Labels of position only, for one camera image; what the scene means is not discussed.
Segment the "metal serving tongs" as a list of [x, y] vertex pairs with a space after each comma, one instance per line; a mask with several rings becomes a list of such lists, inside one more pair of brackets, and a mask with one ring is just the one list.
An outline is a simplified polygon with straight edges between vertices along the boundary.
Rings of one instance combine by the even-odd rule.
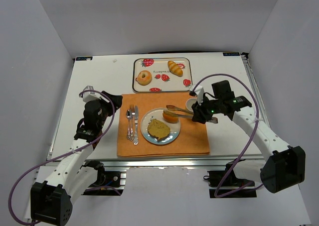
[[[182, 108], [176, 107], [174, 105], [166, 105], [166, 109], [168, 111], [171, 111], [171, 112], [183, 112], [183, 113], [186, 113], [188, 115], [194, 114], [192, 111], [189, 111], [188, 109], [182, 109]], [[218, 118], [213, 117], [212, 120], [210, 120], [209, 122], [214, 123], [214, 124], [218, 124]]]

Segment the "round golden bun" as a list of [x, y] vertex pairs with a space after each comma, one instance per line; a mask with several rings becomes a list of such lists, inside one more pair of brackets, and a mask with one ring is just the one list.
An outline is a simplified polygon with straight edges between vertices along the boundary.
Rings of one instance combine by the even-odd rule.
[[179, 121], [178, 116], [174, 113], [169, 112], [169, 111], [163, 111], [162, 117], [168, 123], [177, 123]]

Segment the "brown bread slice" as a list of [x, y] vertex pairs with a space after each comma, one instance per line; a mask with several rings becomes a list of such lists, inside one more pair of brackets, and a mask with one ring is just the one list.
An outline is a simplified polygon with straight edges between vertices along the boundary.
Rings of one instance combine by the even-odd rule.
[[148, 134], [157, 142], [166, 139], [170, 134], [170, 127], [164, 122], [152, 119], [148, 124]]

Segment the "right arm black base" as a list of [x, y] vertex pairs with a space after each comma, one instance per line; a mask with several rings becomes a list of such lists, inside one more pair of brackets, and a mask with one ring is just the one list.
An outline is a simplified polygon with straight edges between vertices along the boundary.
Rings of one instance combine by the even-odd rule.
[[[208, 171], [206, 175], [203, 176], [203, 180], [208, 183], [209, 186], [209, 196], [211, 199], [215, 198], [215, 191], [220, 183], [222, 177], [224, 176], [224, 171]], [[236, 190], [249, 183], [246, 179], [237, 179], [233, 173], [231, 173], [228, 178], [223, 182], [222, 186], [218, 191], [218, 195], [226, 194], [232, 190]], [[256, 198], [257, 193], [255, 188], [255, 183], [251, 183], [248, 187], [227, 195], [223, 198]]]

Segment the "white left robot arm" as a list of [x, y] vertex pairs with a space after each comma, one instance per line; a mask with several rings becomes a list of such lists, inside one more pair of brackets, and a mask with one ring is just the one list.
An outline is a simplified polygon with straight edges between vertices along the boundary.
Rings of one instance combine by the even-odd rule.
[[103, 164], [87, 158], [93, 153], [103, 135], [107, 118], [114, 118], [122, 106], [121, 95], [85, 88], [79, 95], [85, 102], [83, 118], [79, 120], [69, 151], [54, 171], [30, 190], [32, 220], [55, 226], [68, 223], [73, 205], [91, 185], [102, 185]]

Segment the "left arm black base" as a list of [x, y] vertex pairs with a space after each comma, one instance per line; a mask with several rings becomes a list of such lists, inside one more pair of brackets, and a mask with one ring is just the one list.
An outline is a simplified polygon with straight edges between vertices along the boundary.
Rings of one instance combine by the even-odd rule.
[[97, 171], [97, 180], [83, 193], [85, 196], [120, 196], [123, 193], [126, 172], [105, 168], [102, 162], [86, 161], [81, 169], [87, 167]]

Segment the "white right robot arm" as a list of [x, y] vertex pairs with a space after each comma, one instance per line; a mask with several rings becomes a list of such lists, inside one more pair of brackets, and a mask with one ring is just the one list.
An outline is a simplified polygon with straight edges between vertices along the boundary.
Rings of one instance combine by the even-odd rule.
[[218, 184], [229, 181], [247, 180], [259, 182], [269, 192], [297, 185], [305, 179], [306, 153], [300, 146], [292, 147], [274, 133], [262, 120], [259, 111], [253, 108], [244, 96], [235, 96], [227, 80], [212, 84], [213, 99], [209, 100], [200, 85], [190, 89], [190, 95], [197, 98], [192, 105], [192, 121], [205, 124], [217, 123], [216, 114], [227, 116], [248, 136], [263, 155], [263, 160], [242, 159], [243, 153], [226, 165], [226, 173]]

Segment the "striped long bread roll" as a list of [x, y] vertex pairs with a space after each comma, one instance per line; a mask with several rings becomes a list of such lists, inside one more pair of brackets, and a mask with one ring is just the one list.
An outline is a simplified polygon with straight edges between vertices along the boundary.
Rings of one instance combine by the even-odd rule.
[[174, 61], [168, 61], [167, 62], [169, 71], [178, 76], [178, 77], [182, 77], [183, 76], [183, 71], [182, 69], [179, 67], [179, 65], [177, 63], [175, 63]]

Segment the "silver fork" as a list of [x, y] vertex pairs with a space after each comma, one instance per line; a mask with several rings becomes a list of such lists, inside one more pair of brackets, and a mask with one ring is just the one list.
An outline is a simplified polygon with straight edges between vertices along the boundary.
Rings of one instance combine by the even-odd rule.
[[133, 141], [134, 139], [134, 130], [133, 130], [134, 110], [135, 110], [135, 106], [131, 104], [130, 105], [130, 136], [129, 136], [130, 141]]

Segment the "silver table knife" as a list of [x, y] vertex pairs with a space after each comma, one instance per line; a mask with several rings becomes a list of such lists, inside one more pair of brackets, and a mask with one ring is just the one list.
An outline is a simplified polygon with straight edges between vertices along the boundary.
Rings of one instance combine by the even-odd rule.
[[139, 118], [139, 110], [138, 106], [135, 106], [134, 109], [134, 121], [135, 121], [135, 130], [134, 130], [134, 145], [137, 145], [139, 143], [138, 140], [138, 118]]

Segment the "white blue ceramic plate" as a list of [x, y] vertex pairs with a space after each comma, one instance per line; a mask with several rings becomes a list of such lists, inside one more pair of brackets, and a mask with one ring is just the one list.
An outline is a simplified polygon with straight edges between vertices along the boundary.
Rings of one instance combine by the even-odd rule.
[[[162, 113], [165, 111], [166, 108], [156, 108], [148, 111], [141, 119], [140, 123], [140, 129], [142, 136], [149, 142], [155, 145], [166, 145], [172, 143], [175, 139], [177, 139], [179, 133], [180, 133], [180, 128], [181, 124], [180, 121], [178, 120], [177, 123], [168, 123], [164, 120]], [[148, 133], [148, 125], [151, 123], [152, 120], [157, 119], [159, 121], [162, 121], [165, 123], [169, 128], [170, 128], [170, 134], [165, 137], [164, 139], [158, 141], [156, 138], [152, 137]]]

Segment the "sugared bagel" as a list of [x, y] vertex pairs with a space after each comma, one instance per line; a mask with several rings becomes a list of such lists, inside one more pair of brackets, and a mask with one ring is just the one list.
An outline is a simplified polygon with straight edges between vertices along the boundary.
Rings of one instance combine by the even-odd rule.
[[140, 85], [148, 85], [150, 82], [152, 81], [152, 74], [151, 72], [147, 71], [147, 70], [143, 70], [141, 72], [139, 72], [138, 76], [137, 76], [137, 82]]

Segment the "strawberry print white tray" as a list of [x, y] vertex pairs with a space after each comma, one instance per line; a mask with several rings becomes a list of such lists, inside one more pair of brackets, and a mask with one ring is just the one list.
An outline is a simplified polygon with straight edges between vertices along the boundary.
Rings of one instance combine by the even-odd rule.
[[[179, 65], [183, 71], [182, 77], [178, 77], [169, 71], [168, 61], [174, 61]], [[152, 74], [152, 81], [145, 86], [137, 82], [137, 76], [143, 70]], [[187, 58], [140, 58], [134, 62], [132, 83], [134, 92], [187, 92], [192, 84], [190, 61]]]

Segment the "blue label corner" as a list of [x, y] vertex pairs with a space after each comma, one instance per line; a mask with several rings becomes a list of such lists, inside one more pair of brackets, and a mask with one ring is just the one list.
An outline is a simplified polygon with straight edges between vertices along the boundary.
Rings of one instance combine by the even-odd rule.
[[92, 56], [81, 56], [75, 58], [76, 61], [91, 61], [92, 59]]
[[223, 52], [222, 54], [223, 54], [223, 56], [227, 56], [227, 57], [241, 55], [239, 52]]

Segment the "blue label right corner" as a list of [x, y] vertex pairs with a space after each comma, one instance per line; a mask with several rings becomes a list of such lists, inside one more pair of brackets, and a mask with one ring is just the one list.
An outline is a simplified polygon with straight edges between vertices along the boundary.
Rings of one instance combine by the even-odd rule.
[[227, 56], [227, 57], [241, 55], [239, 52], [223, 52], [222, 54], [223, 54], [223, 56]]

